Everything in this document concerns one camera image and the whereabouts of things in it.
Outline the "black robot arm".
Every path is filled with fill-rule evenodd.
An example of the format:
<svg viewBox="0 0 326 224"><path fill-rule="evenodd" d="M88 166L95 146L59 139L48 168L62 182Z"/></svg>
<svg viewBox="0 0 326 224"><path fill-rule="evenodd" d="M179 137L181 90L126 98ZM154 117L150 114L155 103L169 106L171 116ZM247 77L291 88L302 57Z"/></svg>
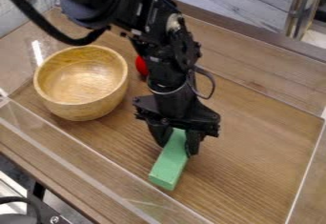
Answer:
<svg viewBox="0 0 326 224"><path fill-rule="evenodd" d="M175 129L185 131L185 151L193 156L209 136L221 131L221 115L202 101L197 76L211 77L198 61L202 43L187 29L174 0L60 0L64 15L90 30L82 38L64 34L27 0L11 0L19 10L56 40L72 46L94 43L112 28L122 29L148 68L151 94L134 98L136 118L146 121L159 146L166 146Z"/></svg>

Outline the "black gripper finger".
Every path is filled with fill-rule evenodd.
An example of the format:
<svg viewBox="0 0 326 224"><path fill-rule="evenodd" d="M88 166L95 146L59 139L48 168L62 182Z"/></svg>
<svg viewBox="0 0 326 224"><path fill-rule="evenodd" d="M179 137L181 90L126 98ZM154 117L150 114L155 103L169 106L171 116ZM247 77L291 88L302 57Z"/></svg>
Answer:
<svg viewBox="0 0 326 224"><path fill-rule="evenodd" d="M199 153L201 143L205 140L205 133L194 130L186 131L185 150L187 156L191 157Z"/></svg>
<svg viewBox="0 0 326 224"><path fill-rule="evenodd" d="M150 119L147 121L150 134L161 148L166 147L174 128L170 125L170 120L163 118L161 120Z"/></svg>

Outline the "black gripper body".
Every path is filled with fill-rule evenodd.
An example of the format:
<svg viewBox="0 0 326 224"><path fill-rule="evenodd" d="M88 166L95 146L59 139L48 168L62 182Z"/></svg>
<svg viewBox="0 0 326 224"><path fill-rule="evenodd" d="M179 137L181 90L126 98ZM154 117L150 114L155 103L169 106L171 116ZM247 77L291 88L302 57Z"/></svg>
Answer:
<svg viewBox="0 0 326 224"><path fill-rule="evenodd" d="M214 137L219 135L221 115L191 92L138 96L132 105L136 108L136 118L146 122L167 118L173 128L199 131Z"/></svg>

